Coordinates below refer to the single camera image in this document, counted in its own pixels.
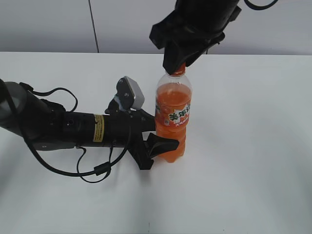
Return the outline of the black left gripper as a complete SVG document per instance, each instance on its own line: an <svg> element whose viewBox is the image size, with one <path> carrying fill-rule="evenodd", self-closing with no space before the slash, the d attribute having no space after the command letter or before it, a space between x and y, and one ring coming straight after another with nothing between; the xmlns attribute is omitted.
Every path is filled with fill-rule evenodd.
<svg viewBox="0 0 312 234"><path fill-rule="evenodd" d="M146 141L143 132L155 131L155 117L143 109L124 110L117 97L113 98L105 110L104 116L104 141L113 147L123 148L120 155L111 162L117 164L126 152L129 152L140 170L150 170L153 165L152 158L174 151L179 146L179 141L149 133Z"/></svg>

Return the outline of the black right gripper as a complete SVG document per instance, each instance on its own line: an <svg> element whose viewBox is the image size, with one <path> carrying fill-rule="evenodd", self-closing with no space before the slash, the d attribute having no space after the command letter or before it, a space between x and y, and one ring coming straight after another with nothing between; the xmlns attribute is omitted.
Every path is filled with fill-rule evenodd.
<svg viewBox="0 0 312 234"><path fill-rule="evenodd" d="M149 39L164 48L163 68L173 74L191 66L212 45L225 38L225 28L238 17L237 0L177 0L174 10L152 26Z"/></svg>

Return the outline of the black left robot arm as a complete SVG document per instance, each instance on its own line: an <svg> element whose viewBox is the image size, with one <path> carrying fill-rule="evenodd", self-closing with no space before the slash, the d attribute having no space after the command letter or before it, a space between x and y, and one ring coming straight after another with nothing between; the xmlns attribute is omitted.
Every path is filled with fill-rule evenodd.
<svg viewBox="0 0 312 234"><path fill-rule="evenodd" d="M122 148L141 170L152 167L155 156L175 150L179 142L154 134L155 118L142 109L139 85L125 76L104 114L70 111L46 100L26 83L0 83L0 125L24 138L33 154L75 147Z"/></svg>

